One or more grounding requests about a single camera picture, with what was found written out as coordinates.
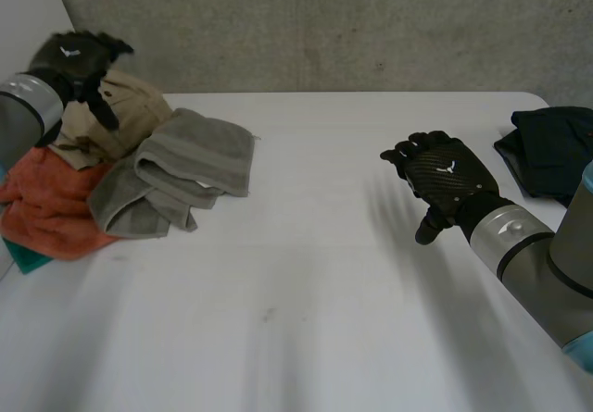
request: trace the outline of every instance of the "khaki shirt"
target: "khaki shirt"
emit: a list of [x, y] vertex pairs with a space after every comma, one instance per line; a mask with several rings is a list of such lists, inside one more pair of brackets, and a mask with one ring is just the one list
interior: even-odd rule
[[120, 129], [106, 130], [88, 105], [69, 103], [60, 134], [50, 148], [75, 169], [126, 156], [172, 115], [161, 91], [120, 71], [110, 70], [99, 92], [120, 121]]

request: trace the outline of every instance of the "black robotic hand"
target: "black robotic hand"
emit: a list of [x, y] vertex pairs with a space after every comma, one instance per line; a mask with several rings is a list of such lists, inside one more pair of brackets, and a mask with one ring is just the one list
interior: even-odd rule
[[[64, 106], [69, 101], [86, 102], [99, 123], [110, 131], [120, 123], [99, 93], [101, 79], [110, 65], [133, 49], [122, 40], [88, 31], [52, 35], [33, 57], [27, 74], [38, 77], [54, 88]], [[49, 131], [37, 146], [52, 143], [61, 122]]]
[[414, 133], [381, 158], [394, 164], [416, 197], [429, 205], [416, 232], [417, 243], [431, 243], [443, 229], [458, 224], [462, 208], [477, 194], [506, 201], [499, 198], [497, 182], [472, 150], [442, 131]]

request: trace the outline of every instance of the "gray towel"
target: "gray towel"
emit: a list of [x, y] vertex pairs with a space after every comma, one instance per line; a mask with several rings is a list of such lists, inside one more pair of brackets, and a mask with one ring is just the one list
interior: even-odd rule
[[133, 172], [134, 157], [121, 159], [99, 182], [87, 199], [101, 231], [121, 238], [167, 236], [169, 221], [151, 206], [150, 185]]
[[230, 122], [179, 108], [122, 159], [88, 199], [102, 231], [126, 238], [193, 231], [190, 206], [210, 209], [219, 195], [247, 196], [254, 138]]
[[231, 122], [208, 119], [189, 109], [176, 109], [174, 116], [138, 147], [138, 177], [200, 208], [211, 208], [222, 192], [246, 197], [253, 135]]

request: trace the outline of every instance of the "dark clothing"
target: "dark clothing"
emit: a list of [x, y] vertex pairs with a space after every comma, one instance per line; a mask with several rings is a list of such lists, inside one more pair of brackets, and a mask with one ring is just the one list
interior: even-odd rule
[[516, 111], [517, 130], [494, 143], [512, 176], [532, 197], [573, 200], [583, 170], [593, 160], [593, 110], [557, 106]]

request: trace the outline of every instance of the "orange towel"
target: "orange towel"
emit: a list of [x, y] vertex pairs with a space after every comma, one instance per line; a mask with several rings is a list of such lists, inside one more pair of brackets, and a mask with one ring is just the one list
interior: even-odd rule
[[100, 164], [77, 171], [49, 148], [33, 148], [0, 186], [0, 203], [10, 205], [0, 234], [38, 253], [78, 259], [117, 241], [95, 224], [86, 198], [109, 171]]

